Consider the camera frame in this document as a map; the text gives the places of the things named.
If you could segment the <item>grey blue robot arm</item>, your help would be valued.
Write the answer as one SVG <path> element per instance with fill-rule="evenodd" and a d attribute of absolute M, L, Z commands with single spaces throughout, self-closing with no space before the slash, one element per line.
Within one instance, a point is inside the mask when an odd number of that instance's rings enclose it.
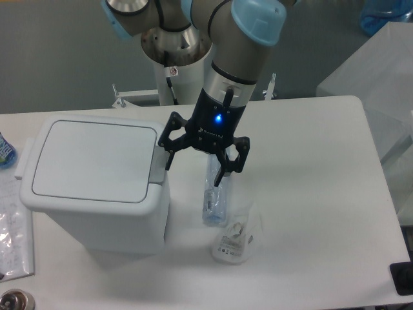
<path fill-rule="evenodd" d="M 164 67 L 216 52 L 190 119 L 171 113 L 159 139 L 170 156 L 192 147 L 216 156 L 214 183 L 241 172 L 248 137 L 234 132 L 265 63 L 279 40 L 287 11 L 279 1 L 103 1 L 118 34 L 141 36 Z"/>

